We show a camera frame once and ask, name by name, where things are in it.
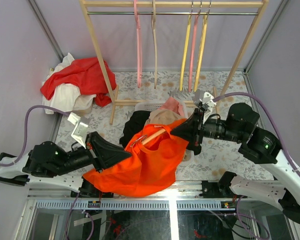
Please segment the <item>orange wavy hanger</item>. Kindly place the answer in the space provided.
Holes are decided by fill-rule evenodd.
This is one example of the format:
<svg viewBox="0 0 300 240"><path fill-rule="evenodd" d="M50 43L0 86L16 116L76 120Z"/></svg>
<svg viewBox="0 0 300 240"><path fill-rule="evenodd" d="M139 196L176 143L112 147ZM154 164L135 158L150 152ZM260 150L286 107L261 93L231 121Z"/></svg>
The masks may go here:
<svg viewBox="0 0 300 240"><path fill-rule="evenodd" d="M161 134L163 134L165 132L166 132L166 130L164 128L162 128L150 136L143 135L143 136L139 137L136 141L134 141L130 145L130 147L132 148L139 141L141 141L142 145L146 145L147 143L149 143L150 141L152 141L153 139L157 138L158 136L160 136Z"/></svg>

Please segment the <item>orange t shirt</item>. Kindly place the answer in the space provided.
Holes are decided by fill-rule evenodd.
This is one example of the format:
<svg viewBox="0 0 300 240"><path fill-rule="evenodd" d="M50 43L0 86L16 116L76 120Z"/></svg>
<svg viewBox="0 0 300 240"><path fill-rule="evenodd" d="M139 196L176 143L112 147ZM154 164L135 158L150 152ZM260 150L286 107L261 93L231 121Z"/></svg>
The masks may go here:
<svg viewBox="0 0 300 240"><path fill-rule="evenodd" d="M125 151L132 154L128 159L98 172L92 169L83 175L83 179L104 193L114 193L126 197L141 198L160 192L176 181L176 170L181 163L174 163L146 153L141 149L138 141L143 129L135 134L125 147Z"/></svg>

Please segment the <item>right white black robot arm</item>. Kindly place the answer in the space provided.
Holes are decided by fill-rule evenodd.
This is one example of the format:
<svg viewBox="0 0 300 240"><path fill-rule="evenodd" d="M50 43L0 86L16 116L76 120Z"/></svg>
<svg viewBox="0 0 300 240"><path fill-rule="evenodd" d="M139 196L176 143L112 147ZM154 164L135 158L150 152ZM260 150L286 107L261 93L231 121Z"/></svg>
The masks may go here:
<svg viewBox="0 0 300 240"><path fill-rule="evenodd" d="M259 118L260 115L246 103L233 104L225 120L215 114L208 116L207 111L200 107L170 133L188 141L196 155L201 152L203 138L240 144L238 152L270 172L282 186L249 181L227 171L218 183L219 194L226 198L232 194L255 198L300 224L300 168L284 152L274 134L257 126Z"/></svg>

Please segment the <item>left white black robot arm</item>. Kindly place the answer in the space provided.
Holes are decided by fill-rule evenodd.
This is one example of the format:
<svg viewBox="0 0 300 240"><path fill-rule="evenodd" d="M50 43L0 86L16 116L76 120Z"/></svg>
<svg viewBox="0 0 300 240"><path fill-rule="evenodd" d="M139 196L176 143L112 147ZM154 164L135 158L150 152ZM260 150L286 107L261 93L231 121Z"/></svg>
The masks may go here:
<svg viewBox="0 0 300 240"><path fill-rule="evenodd" d="M45 141L21 158L0 154L0 182L13 186L39 185L68 189L80 197L98 197L100 186L72 172L92 165L102 171L131 157L122 147L104 140L96 131L87 135L85 146L65 151L52 141Z"/></svg>

